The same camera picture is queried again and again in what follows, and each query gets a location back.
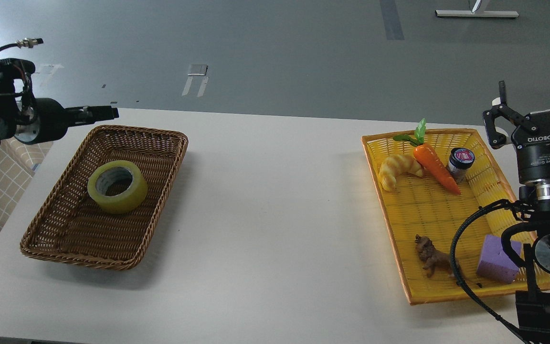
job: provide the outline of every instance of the jar lid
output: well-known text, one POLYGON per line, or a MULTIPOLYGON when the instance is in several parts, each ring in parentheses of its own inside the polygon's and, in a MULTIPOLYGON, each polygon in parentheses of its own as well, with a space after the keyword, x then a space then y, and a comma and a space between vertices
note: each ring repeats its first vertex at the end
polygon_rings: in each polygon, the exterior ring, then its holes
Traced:
POLYGON ((467 170, 474 163, 474 153, 468 148, 453 148, 449 155, 449 162, 461 170, 467 170))

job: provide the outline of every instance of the yellow plastic tray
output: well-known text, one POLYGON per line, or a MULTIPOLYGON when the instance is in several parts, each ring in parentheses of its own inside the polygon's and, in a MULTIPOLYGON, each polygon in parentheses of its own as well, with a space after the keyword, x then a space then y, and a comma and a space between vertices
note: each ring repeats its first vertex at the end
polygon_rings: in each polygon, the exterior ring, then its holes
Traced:
MULTIPOLYGON (((411 305, 467 299, 468 296, 447 271, 437 268, 432 278, 426 277, 426 272, 422 269, 423 263, 415 252, 415 235, 430 237, 438 250, 449 253, 454 233, 480 205, 502 198, 515 201, 515 194, 489 152, 489 147, 474 129, 426 130, 425 141, 434 147, 441 161, 448 161, 450 151, 455 147, 468 148, 474 152, 476 160, 460 185, 460 196, 445 190, 429 172, 423 178, 411 174, 399 176, 395 192, 382 189, 377 180, 382 161, 390 154, 413 153, 413 146, 410 144, 391 139, 399 134, 412 135, 413 131, 364 136, 362 143, 406 298, 411 305)), ((527 289, 524 269, 509 285, 476 275, 485 236, 493 234, 499 237, 504 229, 516 222, 510 211, 495 211, 476 220, 458 242, 456 257, 460 260, 463 274, 469 280, 468 284, 479 297, 502 296, 527 289), (474 282, 482 283, 483 288, 479 288, 474 282)), ((513 239, 533 242, 535 237, 533 233, 523 233, 513 239)), ((550 290, 550 274, 541 269, 536 269, 536 273, 541 290, 550 290)))

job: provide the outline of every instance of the orange carrot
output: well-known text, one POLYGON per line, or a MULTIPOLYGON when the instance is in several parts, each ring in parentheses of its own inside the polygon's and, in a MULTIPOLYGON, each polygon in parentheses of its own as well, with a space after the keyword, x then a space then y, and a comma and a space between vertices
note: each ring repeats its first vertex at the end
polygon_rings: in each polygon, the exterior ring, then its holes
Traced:
POLYGON ((441 163, 441 160, 436 155, 434 148, 427 143, 424 143, 423 136, 426 130, 426 119, 423 118, 417 128, 415 129, 415 138, 410 135, 396 135, 393 137, 395 141, 407 141, 414 146, 413 156, 418 163, 426 168, 436 180, 441 183, 445 189, 449 190, 453 194, 461 194, 460 187, 458 187, 454 178, 449 174, 445 165, 441 163))
POLYGON ((458 187, 447 168, 441 163, 441 160, 438 159, 438 155, 436 155, 432 146, 427 143, 420 144, 413 150, 413 156, 418 163, 430 171, 445 189, 454 194, 461 194, 460 187, 458 187))

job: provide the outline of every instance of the white table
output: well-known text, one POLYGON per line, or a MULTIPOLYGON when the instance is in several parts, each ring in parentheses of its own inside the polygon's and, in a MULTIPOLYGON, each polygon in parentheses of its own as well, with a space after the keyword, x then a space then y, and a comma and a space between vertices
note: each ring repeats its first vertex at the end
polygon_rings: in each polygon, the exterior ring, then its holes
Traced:
MULTIPOLYGON (((146 257, 114 272, 21 255, 22 234, 92 127, 70 129, 0 234, 0 336, 92 344, 516 341, 471 301, 406 302, 360 137, 415 124, 137 109, 121 109, 110 123, 190 139, 146 257)), ((493 154, 516 188, 512 147, 493 154)), ((517 322, 513 297, 487 303, 517 322)))

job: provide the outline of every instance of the metal connector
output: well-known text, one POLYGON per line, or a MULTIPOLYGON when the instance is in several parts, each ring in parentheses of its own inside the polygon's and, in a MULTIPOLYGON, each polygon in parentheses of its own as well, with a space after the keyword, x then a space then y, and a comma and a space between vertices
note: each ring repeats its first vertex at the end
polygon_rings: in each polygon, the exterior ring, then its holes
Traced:
POLYGON ((40 38, 26 38, 22 41, 16 41, 16 45, 18 48, 26 47, 26 48, 33 48, 34 46, 38 44, 43 44, 44 40, 40 38))

